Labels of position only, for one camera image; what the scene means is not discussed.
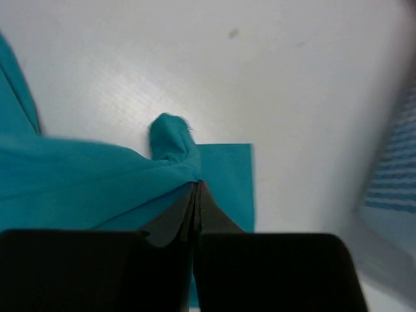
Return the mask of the teal t-shirt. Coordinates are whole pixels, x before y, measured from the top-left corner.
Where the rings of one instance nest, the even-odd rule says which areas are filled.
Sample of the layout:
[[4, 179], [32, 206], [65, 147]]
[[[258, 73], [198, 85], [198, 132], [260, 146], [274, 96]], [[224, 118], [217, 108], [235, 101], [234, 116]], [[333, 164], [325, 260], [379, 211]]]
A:
[[[41, 134], [25, 78], [1, 42], [1, 234], [133, 231], [171, 206], [187, 184], [199, 182], [236, 225], [254, 233], [251, 145], [197, 144], [186, 121], [167, 113], [150, 125], [149, 144], [146, 158], [117, 145]], [[189, 308], [199, 307], [193, 213]]]

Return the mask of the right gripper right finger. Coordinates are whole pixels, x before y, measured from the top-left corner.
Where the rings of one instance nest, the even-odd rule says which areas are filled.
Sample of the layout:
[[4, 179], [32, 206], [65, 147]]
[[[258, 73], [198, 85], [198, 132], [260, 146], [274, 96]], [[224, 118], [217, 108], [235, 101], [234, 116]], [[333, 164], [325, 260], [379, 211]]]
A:
[[194, 197], [202, 311], [366, 311], [352, 257], [329, 233], [246, 233], [204, 182]]

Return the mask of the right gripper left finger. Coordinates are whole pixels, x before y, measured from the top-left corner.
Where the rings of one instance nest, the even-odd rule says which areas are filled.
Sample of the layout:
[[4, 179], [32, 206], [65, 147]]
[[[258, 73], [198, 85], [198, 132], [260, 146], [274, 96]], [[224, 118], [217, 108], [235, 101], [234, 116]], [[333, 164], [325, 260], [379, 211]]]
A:
[[1, 234], [2, 311], [188, 311], [196, 185], [133, 231]]

